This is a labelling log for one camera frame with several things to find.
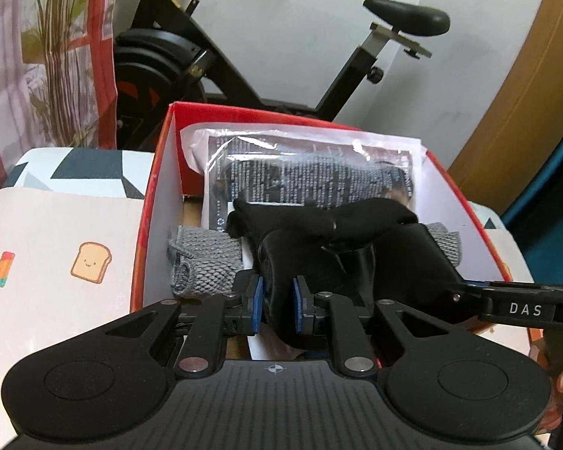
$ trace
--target exercise bike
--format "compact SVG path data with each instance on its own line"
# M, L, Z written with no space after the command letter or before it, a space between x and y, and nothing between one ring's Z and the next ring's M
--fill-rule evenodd
M392 0L365 0L363 6L391 28L372 23L369 36L352 53L316 107L261 98L216 44L193 20L200 0L181 8L175 0L140 0L129 30L115 39L117 145L149 150L169 104L195 101L279 111L332 121L364 78L379 83L377 66L388 41L405 47L413 58L431 52L405 37L441 35L449 16L438 9ZM208 78L220 93L206 93Z

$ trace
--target toast illustration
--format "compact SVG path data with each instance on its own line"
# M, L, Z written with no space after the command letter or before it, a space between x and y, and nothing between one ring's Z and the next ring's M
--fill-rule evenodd
M79 246L77 258L71 268L71 275L84 281L100 284L112 259L113 256L108 247L94 241L86 241Z

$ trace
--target ribbed black surface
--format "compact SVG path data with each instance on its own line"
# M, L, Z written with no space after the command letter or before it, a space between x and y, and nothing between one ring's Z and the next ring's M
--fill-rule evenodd
M539 449L532 437L503 445L440 442L407 426L368 381L335 375L326 362L229 360L206 379L178 383L161 410L103 442L22 437L8 450L441 450Z

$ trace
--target floral curtain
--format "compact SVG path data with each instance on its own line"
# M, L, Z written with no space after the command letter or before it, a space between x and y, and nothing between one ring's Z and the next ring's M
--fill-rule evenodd
M33 147L114 147L114 0L0 0L0 183Z

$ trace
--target bike frame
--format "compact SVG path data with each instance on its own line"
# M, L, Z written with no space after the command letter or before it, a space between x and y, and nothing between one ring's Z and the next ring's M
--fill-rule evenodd
M155 24L157 28L177 34L213 53L215 59L208 68L206 76L217 85L222 94L209 94L208 102L257 110L283 110L328 121L336 118L363 78L367 76L388 40L398 40L399 37L408 42L408 47L424 55L429 54L416 43L387 28L373 24L367 40L355 49L319 104L315 108L310 108L298 103L262 99L204 30L175 0L140 0L131 28L153 29Z

